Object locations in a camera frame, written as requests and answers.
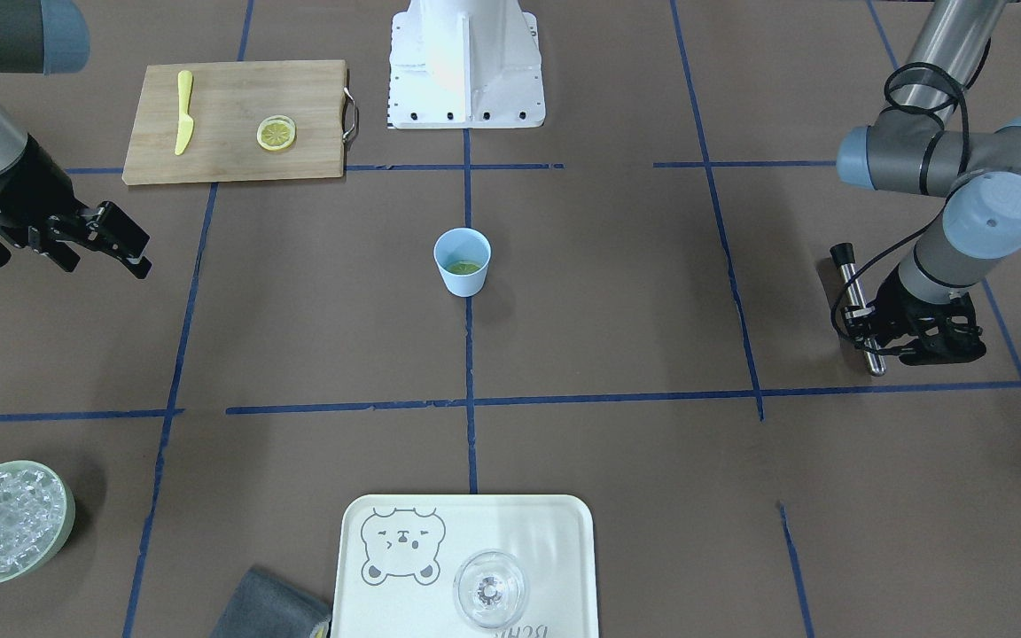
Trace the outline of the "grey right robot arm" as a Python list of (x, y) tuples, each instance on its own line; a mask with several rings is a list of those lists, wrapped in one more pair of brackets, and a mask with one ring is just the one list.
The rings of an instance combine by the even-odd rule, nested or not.
[[(72, 1), (0, 1), (0, 75), (76, 73), (89, 59), (90, 31)], [(116, 203), (82, 203), (72, 179), (0, 101), (0, 268), (12, 249), (29, 249), (70, 272), (84, 247), (143, 279), (149, 239)]]

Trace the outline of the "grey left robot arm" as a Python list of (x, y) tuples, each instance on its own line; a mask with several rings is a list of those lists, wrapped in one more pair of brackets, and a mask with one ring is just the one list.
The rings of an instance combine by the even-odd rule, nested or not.
[(1021, 249), (1021, 117), (972, 132), (967, 93), (985, 64), (1003, 1), (937, 1), (887, 78), (874, 124), (840, 143), (836, 170), (863, 189), (941, 198), (936, 217), (897, 242), (900, 265), (868, 300), (848, 243), (831, 247), (843, 278), (830, 321), (870, 375), (976, 361), (982, 343), (970, 290)]

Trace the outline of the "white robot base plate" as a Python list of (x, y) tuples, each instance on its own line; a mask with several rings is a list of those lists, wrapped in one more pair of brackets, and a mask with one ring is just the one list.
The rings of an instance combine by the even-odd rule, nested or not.
[(388, 127), (546, 121), (538, 21), (518, 1), (412, 1), (394, 14), (390, 36)]

